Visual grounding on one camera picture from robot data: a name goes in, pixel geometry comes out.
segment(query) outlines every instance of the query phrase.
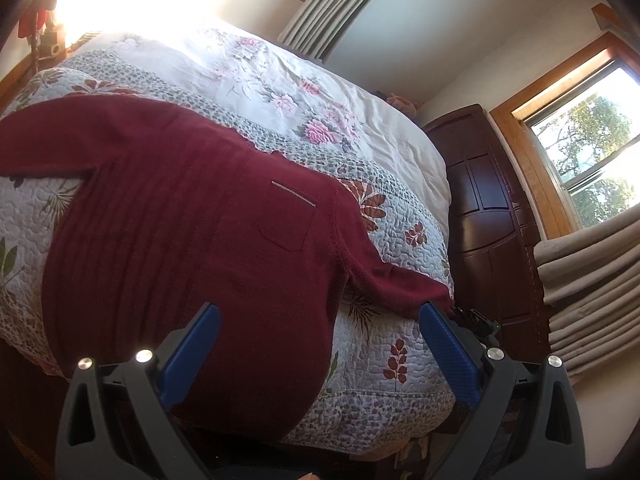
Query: beige curtain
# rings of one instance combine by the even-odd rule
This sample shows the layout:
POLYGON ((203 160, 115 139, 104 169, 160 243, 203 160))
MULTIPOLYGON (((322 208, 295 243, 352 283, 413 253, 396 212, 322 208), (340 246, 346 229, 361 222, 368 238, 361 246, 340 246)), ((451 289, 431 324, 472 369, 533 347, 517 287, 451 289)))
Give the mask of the beige curtain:
POLYGON ((300 54, 325 59, 366 1, 306 0, 278 41, 300 54))
POLYGON ((572 382, 624 352, 640 352, 640 204, 534 250, 551 351, 572 382))

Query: blue gripper pad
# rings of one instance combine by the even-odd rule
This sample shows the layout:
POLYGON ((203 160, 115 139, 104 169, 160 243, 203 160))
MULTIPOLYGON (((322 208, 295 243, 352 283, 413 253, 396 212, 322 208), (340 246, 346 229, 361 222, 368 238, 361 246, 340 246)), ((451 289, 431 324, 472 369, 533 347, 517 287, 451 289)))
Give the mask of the blue gripper pad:
POLYGON ((440 370, 460 402, 475 409, 480 402, 480 370, 452 332, 437 308, 425 303, 420 308, 418 324, 424 341, 436 359, 440 370))
POLYGON ((160 403, 166 410, 183 402, 191 389, 218 338, 220 311, 215 305, 209 304, 192 323, 158 377, 160 403))

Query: red sweater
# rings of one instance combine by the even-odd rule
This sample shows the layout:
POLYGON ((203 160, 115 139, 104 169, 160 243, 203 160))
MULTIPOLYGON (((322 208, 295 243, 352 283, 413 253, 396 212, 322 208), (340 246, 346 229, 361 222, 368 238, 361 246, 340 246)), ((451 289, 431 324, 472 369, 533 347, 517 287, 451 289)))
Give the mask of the red sweater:
POLYGON ((275 440, 327 373, 347 282, 415 317, 446 286, 382 262, 334 178, 165 102, 68 97, 0 122, 0 175, 84 176, 47 257, 42 308, 67 374, 129 359, 204 301, 222 332, 179 414, 275 440))

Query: metal screw head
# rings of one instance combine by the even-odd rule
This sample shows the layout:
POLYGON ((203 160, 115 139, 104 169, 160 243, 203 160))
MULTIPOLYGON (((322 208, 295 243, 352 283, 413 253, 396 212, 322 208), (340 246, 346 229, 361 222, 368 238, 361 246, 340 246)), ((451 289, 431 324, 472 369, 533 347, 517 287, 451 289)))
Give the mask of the metal screw head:
POLYGON ((557 355, 550 355, 546 360, 550 365, 552 365, 553 368, 559 368, 562 366, 562 359, 557 355))
POLYGON ((94 365, 94 360, 90 357, 83 357, 78 361, 78 368, 81 370, 88 370, 94 365))
POLYGON ((494 361, 500 361, 500 360, 504 359, 504 352, 502 350, 500 350, 499 348, 489 348, 486 351, 486 356, 489 359, 493 359, 494 361))
POLYGON ((136 354, 136 361, 139 363, 146 363, 151 361, 151 358, 154 356, 154 353, 151 350, 143 349, 136 354))

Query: floral quilt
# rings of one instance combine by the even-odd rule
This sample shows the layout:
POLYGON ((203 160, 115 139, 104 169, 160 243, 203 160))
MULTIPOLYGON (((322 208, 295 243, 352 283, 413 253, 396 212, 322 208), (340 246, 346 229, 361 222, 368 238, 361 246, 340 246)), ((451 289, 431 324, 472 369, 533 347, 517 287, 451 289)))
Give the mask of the floral quilt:
MULTIPOLYGON (((103 50, 78 54, 39 73, 7 113, 80 94, 135 94, 173 102, 235 128, 260 150, 278 150, 339 179, 360 204, 364 227, 382 259, 439 280, 452 293, 446 245, 432 213, 396 176, 358 156, 358 137, 345 133, 339 142, 325 142, 337 135, 328 120, 310 118, 304 131, 283 135, 103 50)), ((42 327, 42 273, 53 231, 80 185, 79 180, 0 178, 0 335, 50 374, 59 370, 42 327)), ((348 290, 324 385, 284 442, 363 454, 399 438, 424 436, 446 418, 453 402, 417 323, 348 290)))
POLYGON ((356 85, 219 22, 160 40, 105 33, 78 54, 108 50, 292 140, 373 160, 411 190, 449 233, 446 168, 407 117, 356 85))

